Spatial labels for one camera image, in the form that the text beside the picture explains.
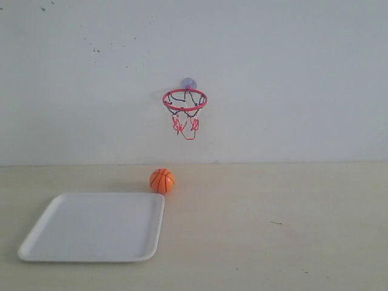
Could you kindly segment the small orange toy basketball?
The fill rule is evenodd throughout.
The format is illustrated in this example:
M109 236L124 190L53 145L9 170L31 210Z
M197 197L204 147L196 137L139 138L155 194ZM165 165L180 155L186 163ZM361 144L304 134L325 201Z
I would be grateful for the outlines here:
M159 194L166 194L175 184L175 177L173 173L167 168L156 169L149 178L150 188Z

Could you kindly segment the clear suction cup mount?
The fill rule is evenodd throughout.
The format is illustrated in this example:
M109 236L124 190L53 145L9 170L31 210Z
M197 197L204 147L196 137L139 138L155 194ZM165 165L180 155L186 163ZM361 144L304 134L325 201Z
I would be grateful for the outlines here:
M180 85L182 88L186 90L196 90L197 88L197 83L193 78L184 78L181 82Z

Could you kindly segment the red mini basketball hoop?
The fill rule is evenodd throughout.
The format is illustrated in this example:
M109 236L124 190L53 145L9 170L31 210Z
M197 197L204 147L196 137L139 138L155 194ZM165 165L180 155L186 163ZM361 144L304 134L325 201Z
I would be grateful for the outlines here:
M199 113L208 103L207 95L197 89L174 89L164 94L162 103L170 112L176 134L194 140L199 130Z

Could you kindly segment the white rectangular plastic tray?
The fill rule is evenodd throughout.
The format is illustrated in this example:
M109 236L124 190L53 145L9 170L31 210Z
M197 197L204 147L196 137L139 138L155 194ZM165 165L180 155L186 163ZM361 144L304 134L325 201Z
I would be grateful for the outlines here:
M63 193L19 246L28 262L133 263L157 250L165 199L155 193Z

